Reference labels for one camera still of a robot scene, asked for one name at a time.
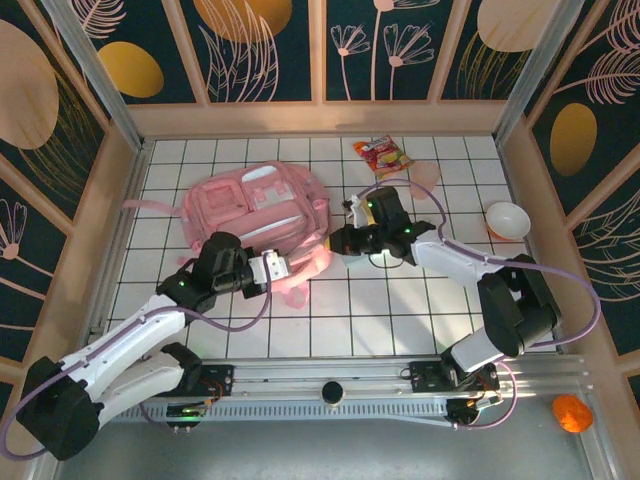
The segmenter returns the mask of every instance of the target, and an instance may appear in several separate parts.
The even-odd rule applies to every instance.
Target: metal frame
[[[540,37],[509,95],[498,126],[495,139],[498,147],[504,145],[520,120],[524,109],[533,97],[536,88],[562,47],[565,36],[580,14],[584,0],[560,1],[551,21]]]

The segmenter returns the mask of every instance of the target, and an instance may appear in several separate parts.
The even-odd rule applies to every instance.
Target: chip bag
[[[373,142],[354,143],[353,148],[369,164],[378,178],[383,178],[389,173],[399,172],[413,165],[413,160],[407,157],[389,135]]]

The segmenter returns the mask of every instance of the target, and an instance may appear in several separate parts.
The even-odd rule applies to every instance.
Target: orange object
[[[560,395],[553,401],[553,414],[570,433],[582,433],[593,425],[593,413],[575,395]]]

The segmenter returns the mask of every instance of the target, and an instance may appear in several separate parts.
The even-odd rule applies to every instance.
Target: pink backpack
[[[306,168],[267,162],[214,175],[191,187],[182,208],[127,200],[125,208],[150,208],[182,217],[187,243],[197,254],[214,232],[236,235],[257,253],[277,249],[292,275],[273,282],[285,303],[302,308],[309,299],[307,280],[331,263],[324,246],[329,233],[329,193]]]

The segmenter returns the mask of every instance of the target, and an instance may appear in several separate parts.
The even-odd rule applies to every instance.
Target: table surface
[[[278,159],[310,168],[328,187],[338,228],[345,222],[343,199],[374,182],[353,149],[354,142],[371,138],[158,141],[141,198],[180,206],[187,189],[212,174]],[[523,243],[498,242],[487,234],[483,212],[497,201],[512,201],[490,136],[395,140],[410,158],[438,163],[442,178],[434,194],[449,212],[449,235],[492,254],[526,253]],[[433,202],[413,199],[407,187],[398,191],[411,216],[438,223]],[[135,312],[156,284],[175,272],[180,257],[191,255],[179,218],[138,211],[106,328]],[[372,261],[376,266],[365,258],[347,268],[338,257],[311,281],[310,301],[303,309],[286,306],[275,294],[269,315],[245,332],[229,334],[195,322],[154,350],[179,341],[203,359],[433,354],[482,326],[477,291],[434,271],[398,266],[391,257],[373,256]],[[253,318],[262,302],[263,297],[226,295],[207,315],[237,326]]]

